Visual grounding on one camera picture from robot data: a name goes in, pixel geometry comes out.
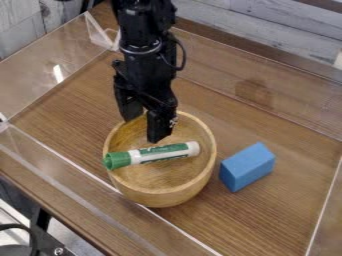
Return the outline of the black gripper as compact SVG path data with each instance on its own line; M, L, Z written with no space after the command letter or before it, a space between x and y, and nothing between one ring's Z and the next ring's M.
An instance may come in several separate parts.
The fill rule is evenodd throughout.
M113 91L120 115L129 122L147 109L147 140L157 143L171 135L177 99L171 89L179 67L176 47L120 48L124 59L112 62Z

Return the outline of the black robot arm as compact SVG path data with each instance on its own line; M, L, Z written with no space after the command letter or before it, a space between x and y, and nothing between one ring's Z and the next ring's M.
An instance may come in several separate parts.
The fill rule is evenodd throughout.
M177 99L171 89L185 60L185 49L171 32L176 7L171 0L111 0L124 58L112 62L113 93L120 115L131 121L147 116L147 140L171 135Z

